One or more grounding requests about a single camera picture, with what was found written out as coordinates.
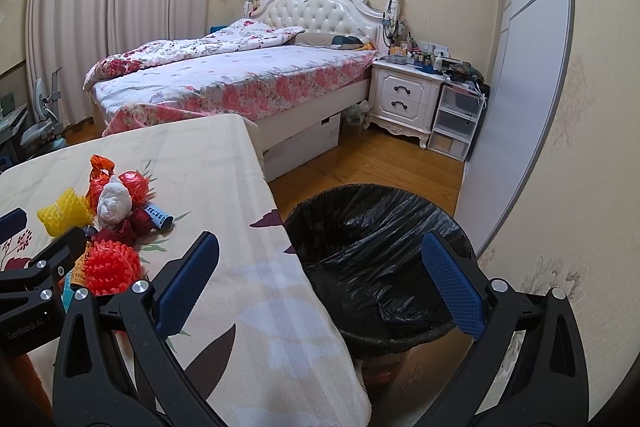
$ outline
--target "tufted headboard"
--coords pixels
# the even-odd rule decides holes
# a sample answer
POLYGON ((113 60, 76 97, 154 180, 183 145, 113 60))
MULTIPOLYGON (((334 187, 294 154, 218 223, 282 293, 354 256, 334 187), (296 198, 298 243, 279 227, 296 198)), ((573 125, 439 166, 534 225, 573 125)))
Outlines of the tufted headboard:
POLYGON ((366 37, 384 49, 383 13, 366 0, 261 0, 250 17, 274 28, 302 26, 309 32, 366 37))

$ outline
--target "chair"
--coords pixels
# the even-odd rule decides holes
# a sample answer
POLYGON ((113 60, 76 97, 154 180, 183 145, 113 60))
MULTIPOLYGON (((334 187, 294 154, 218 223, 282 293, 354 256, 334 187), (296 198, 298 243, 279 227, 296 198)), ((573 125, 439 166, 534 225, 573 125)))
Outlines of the chair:
POLYGON ((33 93, 33 108, 35 118, 38 123, 29 127, 20 138, 21 147, 30 147, 42 143, 42 147, 30 156, 35 158, 67 146, 66 140, 62 137, 64 129, 60 121, 60 111, 58 109, 58 100, 61 93, 58 90, 58 72, 62 68, 58 68, 51 73, 51 94, 44 96, 42 91, 42 79, 36 80, 35 92, 33 93))

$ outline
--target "white nightstand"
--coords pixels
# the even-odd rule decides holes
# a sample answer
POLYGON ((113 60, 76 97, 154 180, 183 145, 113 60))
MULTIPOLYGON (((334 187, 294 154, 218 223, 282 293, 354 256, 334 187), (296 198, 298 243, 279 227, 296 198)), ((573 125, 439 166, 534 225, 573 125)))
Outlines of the white nightstand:
POLYGON ((373 122, 391 134, 418 137, 420 148, 427 149, 443 82, 444 77, 412 66, 374 62, 369 91, 372 109, 364 127, 373 122))

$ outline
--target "black trash bag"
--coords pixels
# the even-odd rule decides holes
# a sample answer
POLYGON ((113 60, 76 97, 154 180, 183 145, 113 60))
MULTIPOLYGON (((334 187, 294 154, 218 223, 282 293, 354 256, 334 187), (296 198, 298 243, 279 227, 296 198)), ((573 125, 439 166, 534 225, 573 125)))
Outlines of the black trash bag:
POLYGON ((454 327, 422 263, 422 238, 438 231, 462 257, 475 255, 431 201, 399 188, 345 185, 300 203, 284 226, 353 357, 402 353, 454 327))

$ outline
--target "trash can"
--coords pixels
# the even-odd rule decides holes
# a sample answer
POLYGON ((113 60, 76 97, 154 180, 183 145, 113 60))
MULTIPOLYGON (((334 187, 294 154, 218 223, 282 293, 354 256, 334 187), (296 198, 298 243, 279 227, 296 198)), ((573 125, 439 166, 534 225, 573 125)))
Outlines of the trash can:
POLYGON ((353 357, 402 353, 454 327, 422 263, 426 233, 475 259, 460 226, 431 201, 381 185, 344 185, 303 201, 285 228, 353 357))

